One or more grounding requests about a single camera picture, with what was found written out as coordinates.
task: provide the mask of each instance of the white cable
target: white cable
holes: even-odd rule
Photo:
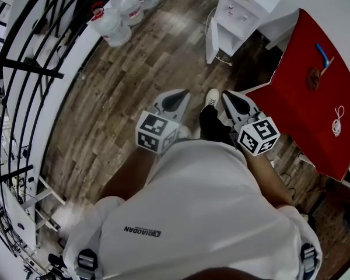
[[[207,32],[208,32],[208,22],[209,22],[209,18],[210,18],[210,15],[211,13],[215,10],[216,8],[213,8],[210,12],[209,12],[209,15],[208,15],[208,18],[206,19],[206,25],[205,25],[205,36],[207,35]],[[220,62],[222,63],[225,63],[225,64],[228,64],[230,67],[232,66],[232,62],[226,62],[226,61],[223,61],[220,59],[220,57],[216,57],[216,59],[218,59]]]
[[[337,137],[341,133],[341,117],[344,116],[345,108],[343,106],[339,106],[338,110],[336,110],[335,108],[334,111],[337,114],[337,119],[335,119],[332,123],[332,131],[333,131],[333,134]]]

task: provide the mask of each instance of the blue object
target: blue object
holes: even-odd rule
[[[320,44],[316,44],[316,47],[317,47],[317,49],[319,50],[320,54],[321,54],[321,55],[323,56],[323,58],[324,58],[324,66],[325,66],[325,68],[329,67],[330,62],[329,62],[328,57],[326,56],[326,53],[324,52],[324,50],[322,49],[322,47],[320,46]]]

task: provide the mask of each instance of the black metal railing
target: black metal railing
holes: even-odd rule
[[[82,2],[79,1],[79,4],[82,6],[78,9],[74,10],[73,16],[69,21],[68,26],[63,30],[62,34],[58,37],[57,42],[54,44],[53,49],[49,53],[47,60],[45,61],[45,64],[43,67],[39,66],[36,62],[37,57],[40,55],[42,48],[46,44],[48,38],[51,36],[51,33],[55,31],[54,34],[58,34],[60,30],[60,21],[65,15],[66,11],[77,1],[77,0],[46,0],[45,3],[45,10],[42,14],[42,16],[39,18],[39,20],[46,18],[47,14],[51,12],[51,19],[50,19],[50,27],[48,31],[46,32],[43,40],[41,41],[40,46],[37,48],[37,51],[35,52],[35,55],[30,63],[25,62],[25,52],[32,41],[32,38],[34,36],[34,30],[30,32],[28,35],[23,47],[21,48],[17,59],[9,59],[8,55],[11,50],[11,47],[13,43],[15,42],[16,37],[19,34],[19,31],[22,27],[22,25],[25,23],[28,15],[32,11],[32,9],[37,5],[39,0],[28,0],[26,5],[24,6],[22,12],[19,14],[15,22],[13,23],[13,26],[10,28],[8,35],[4,41],[4,45],[1,48],[0,52],[0,76],[2,73],[3,68],[12,68],[13,71],[10,75],[4,75],[6,82],[6,92],[5,97],[2,101],[2,110],[1,110],[1,116],[0,116],[0,197],[3,203],[0,203],[0,238],[5,243],[7,248],[12,252],[13,255],[16,255],[20,251],[21,248],[19,246],[23,246],[24,243],[20,239],[20,237],[17,235],[17,233],[13,230],[13,227],[11,225],[11,220],[9,218],[8,212],[6,210],[5,206],[5,199],[4,199],[4,188],[3,186],[8,186],[9,188],[14,191],[14,196],[19,201],[19,203],[26,202],[26,194],[24,194],[23,197],[20,196],[19,187],[21,186],[22,189],[26,192],[26,185],[27,185],[27,172],[32,169],[32,165],[29,163],[31,149],[33,147],[33,138],[34,133],[36,130],[36,126],[39,120],[39,116],[41,113],[41,110],[44,105],[44,101],[47,98],[47,95],[50,91],[50,88],[53,84],[53,81],[55,78],[62,79],[64,76],[59,72],[64,60],[68,56],[69,52],[71,51],[71,48],[73,47],[76,39],[81,35],[81,33],[84,31],[87,22],[92,17],[92,14],[85,16],[85,21],[82,24],[79,24],[78,28],[75,28],[75,22],[76,18],[80,18],[81,12],[85,11],[86,8],[90,8],[94,4],[94,0],[83,0]],[[54,69],[47,69],[48,64],[50,63],[53,55],[57,52],[57,48],[59,47],[62,39],[67,34],[70,27],[73,26],[73,36],[71,39],[69,39],[68,44],[66,46],[66,49],[62,56],[59,59],[59,62],[57,66]],[[24,79],[17,80],[16,79],[16,73],[18,70],[25,71],[26,75]],[[29,89],[28,81],[30,78],[30,74],[37,74],[38,77],[36,79],[36,83]],[[42,87],[42,79],[43,77],[47,78],[46,84],[45,84],[45,90],[43,91]],[[12,85],[14,82],[20,82],[20,90],[18,93],[18,96],[11,95]],[[25,90],[30,90],[31,96],[28,100],[24,100],[24,92]],[[33,109],[33,102],[34,98],[36,96],[37,92],[40,92],[40,104],[38,105],[36,109],[36,115],[34,118],[34,121],[31,125],[31,132],[30,132],[30,139],[29,143],[26,146],[27,148],[27,154],[24,157],[26,159],[26,164],[23,168],[20,169],[20,158],[22,157],[22,150],[23,150],[23,141],[24,141],[24,135],[26,126],[29,127],[29,114],[30,110]],[[7,114],[8,109],[8,101],[13,101],[13,99],[16,100],[14,112],[12,113],[12,116],[9,117],[11,121],[11,129],[10,129],[10,135],[9,135],[9,144],[8,144],[8,172],[6,174],[2,173],[2,134],[3,134],[3,126],[4,126],[4,120]],[[18,114],[19,109],[21,107],[26,108],[26,114],[24,115],[23,122],[18,122]],[[18,127],[18,123],[21,123],[22,125],[19,126],[20,129],[20,136],[18,138],[15,138],[15,127]],[[17,154],[16,154],[16,166],[12,163],[12,157],[14,146],[16,146]],[[16,179],[16,186],[13,186],[11,179],[14,177]]]

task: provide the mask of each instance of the shirt logo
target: shirt logo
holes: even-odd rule
[[[128,226],[124,226],[124,231],[136,233],[138,235],[154,236],[154,237],[159,237],[162,233],[159,230],[145,229],[141,227],[128,227]]]

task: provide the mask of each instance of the open cabinet door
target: open cabinet door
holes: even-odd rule
[[[218,27],[214,18],[211,18],[208,32],[206,34],[206,62],[212,63],[216,53],[219,51]]]

